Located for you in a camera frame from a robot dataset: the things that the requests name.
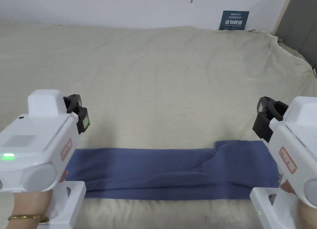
beige bedsheet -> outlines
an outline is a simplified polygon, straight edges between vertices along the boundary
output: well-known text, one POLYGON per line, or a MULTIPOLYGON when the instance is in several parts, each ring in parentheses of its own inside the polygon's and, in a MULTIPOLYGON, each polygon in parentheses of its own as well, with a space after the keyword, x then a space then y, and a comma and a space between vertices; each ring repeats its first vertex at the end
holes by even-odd
MULTIPOLYGON (((316 96, 311 67, 265 32, 0 27, 0 130, 35 89, 78 93, 81 148, 189 149, 257 140, 257 101, 316 96)), ((0 194, 0 228, 12 196, 0 194)), ((77 228, 259 228, 249 201, 86 199, 77 228)))

sticker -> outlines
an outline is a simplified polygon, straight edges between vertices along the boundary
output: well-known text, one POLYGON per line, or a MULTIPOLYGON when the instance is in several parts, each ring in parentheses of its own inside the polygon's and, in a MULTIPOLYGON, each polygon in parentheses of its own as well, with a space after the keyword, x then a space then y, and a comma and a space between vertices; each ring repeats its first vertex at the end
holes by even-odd
POLYGON ((283 161, 285 162, 286 166, 289 168, 289 171, 293 174, 296 171, 297 166, 295 165, 294 161, 292 160, 292 158, 287 153, 284 147, 280 149, 279 154, 281 158, 283 159, 283 161))
POLYGON ((260 103, 260 106, 259 106, 258 112, 259 112, 259 113, 261 113, 261 112, 262 112, 262 110, 263 110, 263 105, 262 105, 262 103, 260 103))
POLYGON ((65 158, 67 157, 67 155, 68 155, 68 153, 70 152, 71 149, 72 149, 72 140, 69 139, 68 142, 66 143, 64 149, 61 151, 62 161, 65 160, 65 158))
POLYGON ((219 30, 245 30, 249 11, 224 10, 219 30))

gold bracelet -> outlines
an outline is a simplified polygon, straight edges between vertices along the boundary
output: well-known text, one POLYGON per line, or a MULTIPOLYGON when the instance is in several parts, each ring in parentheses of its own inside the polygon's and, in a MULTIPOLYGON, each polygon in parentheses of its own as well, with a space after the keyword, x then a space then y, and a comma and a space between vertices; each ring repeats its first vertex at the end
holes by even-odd
POLYGON ((40 219, 40 223, 48 222, 50 219, 46 216, 40 216, 40 215, 11 215, 8 217, 8 220, 11 219, 40 219))

gray headboard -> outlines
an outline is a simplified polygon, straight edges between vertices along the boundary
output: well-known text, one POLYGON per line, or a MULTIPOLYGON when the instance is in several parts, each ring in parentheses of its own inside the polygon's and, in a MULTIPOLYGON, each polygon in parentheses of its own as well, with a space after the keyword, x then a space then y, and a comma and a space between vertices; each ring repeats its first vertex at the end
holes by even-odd
POLYGON ((276 36, 317 68, 317 0, 291 0, 276 36))

blue towel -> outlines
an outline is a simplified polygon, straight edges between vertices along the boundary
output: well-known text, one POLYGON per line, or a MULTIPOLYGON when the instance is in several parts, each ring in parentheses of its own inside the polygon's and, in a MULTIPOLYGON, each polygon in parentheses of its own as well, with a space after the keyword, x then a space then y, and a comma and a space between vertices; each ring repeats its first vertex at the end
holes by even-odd
POLYGON ((249 199, 253 187, 279 186, 262 141, 218 141, 214 149, 77 149, 67 170, 67 180, 85 181, 86 198, 249 199))

